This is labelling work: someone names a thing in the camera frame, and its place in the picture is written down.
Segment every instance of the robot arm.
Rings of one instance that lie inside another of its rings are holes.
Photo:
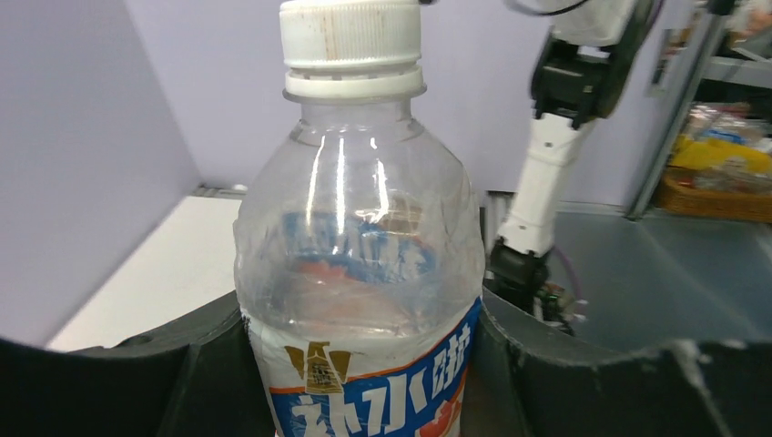
[[[533,122],[517,196],[491,253],[493,291],[531,314],[549,273],[558,200],[598,118],[611,115],[663,0],[540,0],[552,16],[531,84]],[[595,47],[597,55],[580,53]]]

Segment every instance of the bottle cap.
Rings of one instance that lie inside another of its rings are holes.
[[[279,12],[287,92],[300,97],[420,94],[417,0],[292,0]]]

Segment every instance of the table surface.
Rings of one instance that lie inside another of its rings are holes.
[[[233,291],[232,223],[240,203],[184,198],[48,349],[112,347]]]

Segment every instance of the water bottle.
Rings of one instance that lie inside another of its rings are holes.
[[[234,223],[278,435],[458,437],[483,241],[461,162],[411,115],[418,2],[295,0],[279,19],[301,119]]]

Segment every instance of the black holder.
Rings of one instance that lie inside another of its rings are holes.
[[[772,347],[677,341],[633,353],[564,335],[485,291],[464,437],[725,437],[772,429]],[[0,340],[4,436],[270,437],[235,293],[113,349]]]

